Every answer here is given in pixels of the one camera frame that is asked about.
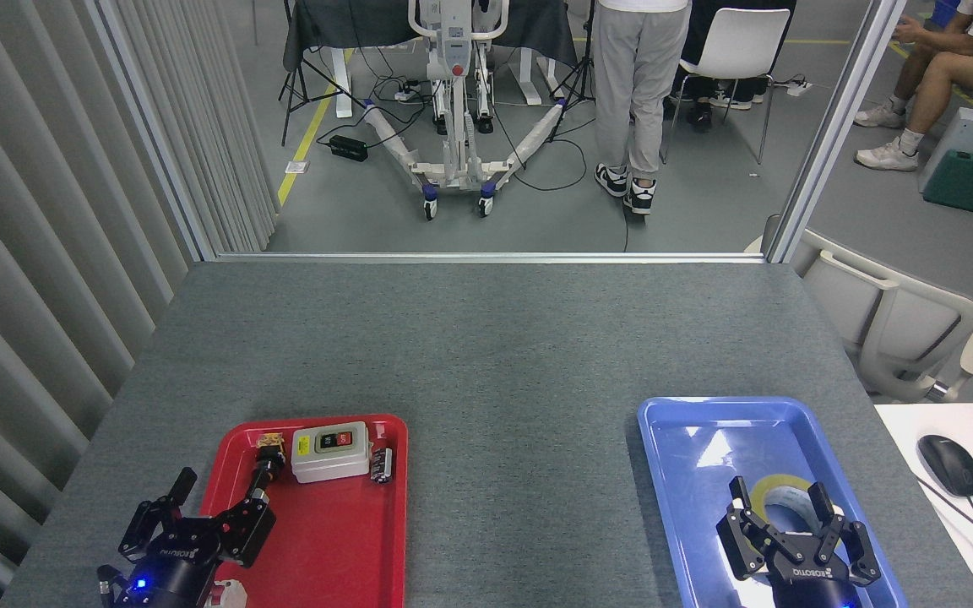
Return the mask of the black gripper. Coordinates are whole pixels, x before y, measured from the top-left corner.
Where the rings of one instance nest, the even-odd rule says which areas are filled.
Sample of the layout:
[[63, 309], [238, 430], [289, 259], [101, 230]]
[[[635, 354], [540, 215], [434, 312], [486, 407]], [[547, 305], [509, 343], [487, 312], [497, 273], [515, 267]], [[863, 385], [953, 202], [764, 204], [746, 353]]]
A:
[[172, 489], [139, 502], [120, 541], [119, 553], [134, 563], [119, 597], [120, 607], [202, 607], [219, 561], [251, 568], [275, 526], [266, 494], [278, 463], [258, 463], [246, 496], [216, 517], [217, 534], [161, 534], [173, 531], [197, 474], [182, 467]]
[[818, 541], [788, 541], [754, 512], [744, 477], [729, 484], [731, 505], [715, 525], [738, 581], [767, 574], [776, 607], [861, 607], [855, 585], [881, 578], [867, 528], [837, 508], [822, 482], [808, 487]]

